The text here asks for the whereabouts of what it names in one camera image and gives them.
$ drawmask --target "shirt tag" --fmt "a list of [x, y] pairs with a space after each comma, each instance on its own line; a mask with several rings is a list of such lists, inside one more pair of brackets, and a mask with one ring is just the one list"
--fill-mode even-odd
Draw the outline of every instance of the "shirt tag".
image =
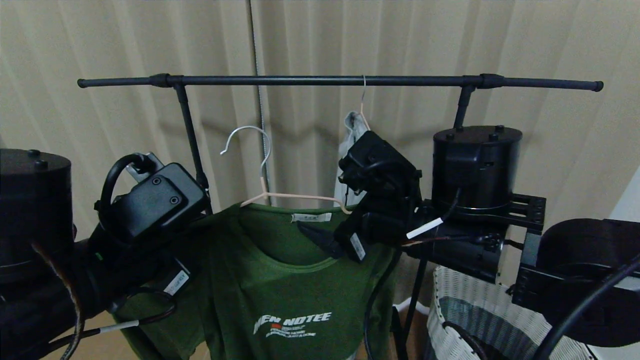
[[353, 235], [351, 235], [351, 244], [353, 245], [353, 248], [356, 250], [356, 254], [358, 255], [358, 259], [360, 259], [360, 261], [362, 261], [362, 259], [364, 259], [364, 256], [366, 255], [364, 248], [362, 247], [362, 243], [360, 242], [360, 238], [358, 237], [358, 234], [353, 233]]
[[324, 213], [320, 215], [311, 214], [291, 214], [291, 222], [327, 222], [331, 221], [331, 213]]
[[180, 270], [180, 272], [176, 274], [173, 280], [169, 282], [169, 285], [164, 288], [164, 292], [168, 293], [171, 296], [175, 295], [175, 293], [180, 290], [182, 285], [185, 285], [187, 283], [187, 280], [189, 280], [189, 275], [187, 275], [184, 270]]

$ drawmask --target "wicker basket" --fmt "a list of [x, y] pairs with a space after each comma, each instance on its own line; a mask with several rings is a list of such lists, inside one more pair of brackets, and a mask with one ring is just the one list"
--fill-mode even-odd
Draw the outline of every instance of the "wicker basket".
[[[527, 360], [535, 353], [551, 326], [544, 316], [511, 303], [507, 288], [489, 284], [439, 266], [428, 320], [424, 360], [479, 359], [454, 327], [464, 329], [481, 345], [488, 359]], [[592, 359], [582, 343], [563, 338], [551, 360]]]

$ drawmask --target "t-shirt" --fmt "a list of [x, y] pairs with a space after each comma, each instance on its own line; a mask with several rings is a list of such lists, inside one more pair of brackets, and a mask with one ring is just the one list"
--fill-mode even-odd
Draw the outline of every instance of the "t-shirt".
[[[362, 264], [333, 259], [300, 233], [292, 215], [329, 213], [312, 225], [333, 230], [340, 209], [291, 210], [236, 204], [192, 224], [172, 244], [200, 266], [176, 295], [177, 310], [156, 323], [123, 332], [145, 360], [189, 359], [207, 342], [211, 359], [336, 359], [355, 353], [363, 338], [369, 295], [390, 266], [391, 248], [373, 245]], [[297, 216], [303, 220], [327, 220]], [[387, 357], [394, 278], [371, 313], [369, 341]], [[157, 295], [137, 295], [118, 322], [161, 313]]]

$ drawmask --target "horizontal bar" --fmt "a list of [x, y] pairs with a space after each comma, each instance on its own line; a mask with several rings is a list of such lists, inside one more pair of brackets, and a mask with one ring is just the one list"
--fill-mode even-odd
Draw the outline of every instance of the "horizontal bar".
[[78, 79], [81, 88], [93, 86], [152, 85], [272, 85], [272, 86], [474, 86], [497, 88], [523, 86], [600, 91], [601, 81], [505, 78], [495, 74], [477, 76], [182, 76], [157, 74], [147, 78]]

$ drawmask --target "screw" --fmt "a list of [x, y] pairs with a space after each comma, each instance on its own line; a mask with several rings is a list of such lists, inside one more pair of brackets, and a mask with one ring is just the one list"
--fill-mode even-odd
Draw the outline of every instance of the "screw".
[[40, 150], [31, 149], [27, 151], [27, 156], [29, 156], [30, 158], [37, 158], [38, 156], [40, 156]]
[[36, 160], [33, 164], [36, 167], [36, 170], [47, 170], [49, 167], [49, 163], [44, 160]]

